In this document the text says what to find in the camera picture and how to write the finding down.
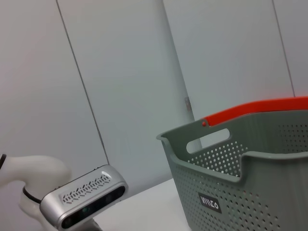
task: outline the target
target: basket handle hole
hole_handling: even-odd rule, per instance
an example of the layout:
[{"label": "basket handle hole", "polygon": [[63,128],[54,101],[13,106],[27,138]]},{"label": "basket handle hole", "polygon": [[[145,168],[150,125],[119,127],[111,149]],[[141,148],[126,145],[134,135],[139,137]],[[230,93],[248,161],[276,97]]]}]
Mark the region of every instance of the basket handle hole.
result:
[{"label": "basket handle hole", "polygon": [[[190,141],[186,145],[186,150],[188,151],[189,154],[193,154],[195,152],[203,150],[204,148],[207,148],[207,147],[212,146],[214,144],[225,141],[229,137],[230,137],[230,132],[227,128],[225,128],[225,129],[213,132],[211,134],[208,134],[206,136],[200,137],[198,139],[195,139],[193,141]],[[202,148],[201,149],[198,148],[196,150],[196,145],[194,145],[194,143],[196,143],[198,140],[200,140]]]}]

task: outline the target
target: white table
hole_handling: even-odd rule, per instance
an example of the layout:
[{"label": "white table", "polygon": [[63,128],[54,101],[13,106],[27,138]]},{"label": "white table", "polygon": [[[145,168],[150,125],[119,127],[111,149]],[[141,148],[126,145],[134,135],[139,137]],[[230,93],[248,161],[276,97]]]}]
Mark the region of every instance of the white table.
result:
[{"label": "white table", "polygon": [[190,231],[174,180],[132,196],[96,216],[103,231]]}]

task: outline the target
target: white wall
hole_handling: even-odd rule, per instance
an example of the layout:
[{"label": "white wall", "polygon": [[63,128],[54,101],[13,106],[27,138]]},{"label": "white wall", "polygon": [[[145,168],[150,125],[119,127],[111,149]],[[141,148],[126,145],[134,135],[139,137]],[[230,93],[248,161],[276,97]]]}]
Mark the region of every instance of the white wall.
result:
[{"label": "white wall", "polygon": [[130,195],[171,178],[156,136],[190,122],[161,0],[60,0],[110,164]]},{"label": "white wall", "polygon": [[274,0],[296,96],[308,95],[308,1]]},{"label": "white wall", "polygon": [[272,1],[164,3],[196,119],[246,102],[293,97]]},{"label": "white wall", "polygon": [[[74,178],[106,164],[56,2],[0,1],[0,31],[0,153],[60,158]],[[41,229],[22,187],[0,190],[1,231]]]}]

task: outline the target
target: laundry basket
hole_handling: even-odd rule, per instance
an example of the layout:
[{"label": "laundry basket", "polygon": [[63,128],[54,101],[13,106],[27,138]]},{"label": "laundry basket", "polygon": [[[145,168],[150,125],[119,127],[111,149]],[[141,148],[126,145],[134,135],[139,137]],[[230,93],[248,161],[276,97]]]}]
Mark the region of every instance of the laundry basket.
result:
[{"label": "laundry basket", "polygon": [[[229,138],[188,153],[225,128]],[[308,97],[243,104],[157,138],[193,231],[308,231]]]}]

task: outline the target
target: black camera face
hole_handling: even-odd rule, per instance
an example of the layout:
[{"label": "black camera face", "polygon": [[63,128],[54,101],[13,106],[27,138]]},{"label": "black camera face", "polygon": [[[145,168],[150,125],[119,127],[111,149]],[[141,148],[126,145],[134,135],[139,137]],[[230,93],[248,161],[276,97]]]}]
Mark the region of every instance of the black camera face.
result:
[{"label": "black camera face", "polygon": [[119,199],[121,196],[123,196],[125,192],[125,187],[121,186],[112,192],[106,194],[105,196],[97,199],[96,201],[92,202],[91,204],[81,208],[77,212],[69,215],[66,217],[61,226],[63,229],[68,229],[72,227],[73,225],[79,223],[83,219],[89,217],[93,213],[96,213],[97,211],[101,210],[105,206],[109,205],[113,201]]}]

